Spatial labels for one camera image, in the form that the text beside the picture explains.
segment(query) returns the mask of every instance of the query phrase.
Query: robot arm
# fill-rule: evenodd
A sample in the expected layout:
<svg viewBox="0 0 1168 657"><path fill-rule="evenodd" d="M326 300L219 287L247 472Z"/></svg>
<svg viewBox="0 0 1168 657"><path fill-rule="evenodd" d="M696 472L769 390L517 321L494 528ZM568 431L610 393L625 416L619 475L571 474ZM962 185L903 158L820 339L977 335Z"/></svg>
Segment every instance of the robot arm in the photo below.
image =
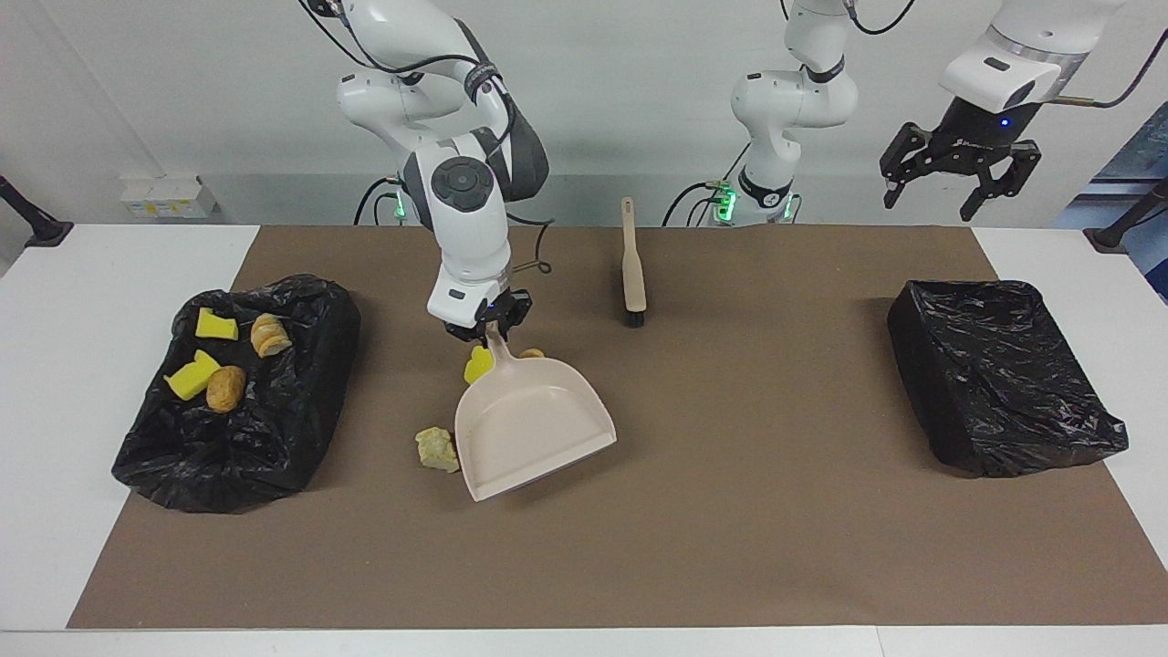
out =
<svg viewBox="0 0 1168 657"><path fill-rule="evenodd" d="M905 124L881 158L884 207L904 186L933 172L976 175L961 207L971 221L981 205L1015 196L1042 159L1033 140L1018 141L1043 103L1058 97L1127 0L1004 0L989 29L941 74L955 97L933 131ZM993 165L1010 160L1000 178Z"/></svg>
<svg viewBox="0 0 1168 657"><path fill-rule="evenodd" d="M526 291L510 290L506 201L534 196L548 175L535 131L471 30L427 0L329 1L320 13L341 20L376 70L346 76L338 102L354 124L385 141L403 200L442 248L427 303L446 330L482 339L522 323ZM431 76L456 81L451 91ZM457 111L470 99L482 127L444 138L418 123Z"/></svg>
<svg viewBox="0 0 1168 657"><path fill-rule="evenodd" d="M801 154L788 129L843 125L855 112L856 84L843 68L850 28L842 0L795 0L784 39L804 65L750 74L735 85L731 108L751 143L734 179L734 224L773 221L781 213Z"/></svg>

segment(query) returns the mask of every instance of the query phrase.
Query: black trash bag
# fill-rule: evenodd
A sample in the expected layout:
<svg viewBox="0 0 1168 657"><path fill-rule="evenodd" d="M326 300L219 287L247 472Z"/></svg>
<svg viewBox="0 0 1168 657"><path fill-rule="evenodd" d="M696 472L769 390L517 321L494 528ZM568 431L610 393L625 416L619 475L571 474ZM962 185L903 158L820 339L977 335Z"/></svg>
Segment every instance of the black trash bag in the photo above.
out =
<svg viewBox="0 0 1168 657"><path fill-rule="evenodd" d="M929 447L985 477L1084 465L1127 449L1033 285L912 281L888 316Z"/></svg>
<svg viewBox="0 0 1168 657"><path fill-rule="evenodd" d="M235 318L239 339L195 338L200 307ZM265 312L280 319L292 347L260 359L249 336ZM303 491L341 415L360 328L348 291L305 274L190 299L174 318L174 339L121 444L114 478L151 502L192 512L231 513ZM202 394L182 401L162 380L195 350L246 372L235 410L217 414Z"/></svg>

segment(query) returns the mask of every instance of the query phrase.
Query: brown table surface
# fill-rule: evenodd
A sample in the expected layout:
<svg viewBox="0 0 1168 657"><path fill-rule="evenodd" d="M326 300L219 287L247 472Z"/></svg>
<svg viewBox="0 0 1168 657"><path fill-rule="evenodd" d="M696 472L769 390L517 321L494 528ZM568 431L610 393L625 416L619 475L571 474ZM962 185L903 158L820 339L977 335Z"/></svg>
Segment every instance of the brown table surface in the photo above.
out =
<svg viewBox="0 0 1168 657"><path fill-rule="evenodd" d="M131 496L70 627L1168 623L1103 464L971 479L929 452L884 319L908 279L995 278L969 230L639 238L642 328L617 229L552 229L555 272L516 277L535 307L514 346L577 367L618 443L474 504L413 443L452 427L468 353L425 313L432 236L262 229L236 289L308 271L364 313L332 449L306 492L239 516Z"/></svg>

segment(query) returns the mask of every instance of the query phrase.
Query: beige dustpan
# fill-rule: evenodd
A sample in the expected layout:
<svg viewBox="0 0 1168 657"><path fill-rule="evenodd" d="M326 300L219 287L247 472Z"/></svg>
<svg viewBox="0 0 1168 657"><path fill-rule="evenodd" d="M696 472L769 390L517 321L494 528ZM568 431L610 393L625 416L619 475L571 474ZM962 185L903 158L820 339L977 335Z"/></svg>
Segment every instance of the beige dustpan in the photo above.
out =
<svg viewBox="0 0 1168 657"><path fill-rule="evenodd" d="M494 367L467 388L454 440L474 502L509 491L617 442L592 386L550 358L516 359L494 325Z"/></svg>

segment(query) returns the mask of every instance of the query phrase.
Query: white table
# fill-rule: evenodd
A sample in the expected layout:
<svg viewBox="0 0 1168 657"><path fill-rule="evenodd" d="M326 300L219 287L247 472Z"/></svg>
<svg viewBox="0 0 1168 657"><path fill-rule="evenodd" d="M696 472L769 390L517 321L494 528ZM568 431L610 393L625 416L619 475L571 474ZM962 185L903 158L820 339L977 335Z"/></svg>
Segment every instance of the white table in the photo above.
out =
<svg viewBox="0 0 1168 657"><path fill-rule="evenodd" d="M64 631L125 502L109 469L175 309L230 286L256 233L78 226L0 278L0 656L1168 655L1168 625ZM1104 403L1127 422L1132 448L1107 466L1168 563L1168 307L1127 258L1096 254L1077 231L975 233L1001 278L1043 292Z"/></svg>

